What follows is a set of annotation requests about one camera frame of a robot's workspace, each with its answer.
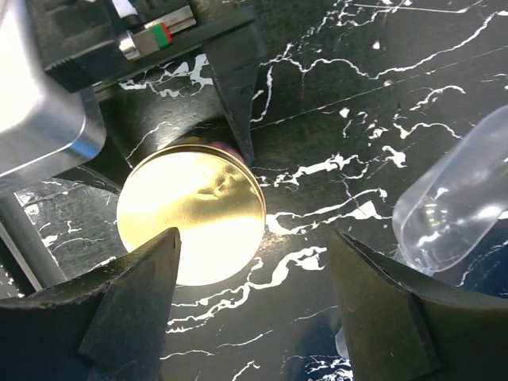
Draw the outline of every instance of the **black clamp jaw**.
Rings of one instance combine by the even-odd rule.
[[[76,279],[0,300],[2,379],[158,379],[179,254],[169,229]]]
[[[508,300],[439,282],[333,232],[333,283],[356,380],[506,379]]]
[[[42,66],[71,93],[103,93],[201,49],[238,148],[252,163],[252,97],[265,47],[251,8],[200,24],[187,0],[132,0],[137,14],[123,18],[112,0],[26,1]]]

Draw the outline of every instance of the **black marble surface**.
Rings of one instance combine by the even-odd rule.
[[[162,379],[352,379],[335,349],[329,230],[349,232],[387,255],[396,249],[391,212],[398,197],[508,103],[508,4],[195,3],[202,20],[251,3],[260,17],[269,54],[252,138],[267,224],[243,271],[212,286],[177,288]],[[132,165],[185,133],[229,136],[204,55],[122,83],[102,110]],[[117,196],[52,179],[17,194],[68,277],[125,252],[115,226]],[[479,286],[486,269],[504,268],[502,223],[482,252],[445,280],[503,296],[503,285]],[[476,272],[481,276],[468,282]]]

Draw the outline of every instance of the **plastic tube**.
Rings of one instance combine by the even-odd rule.
[[[485,117],[397,201],[396,259],[421,272],[461,261],[508,210],[508,106]]]

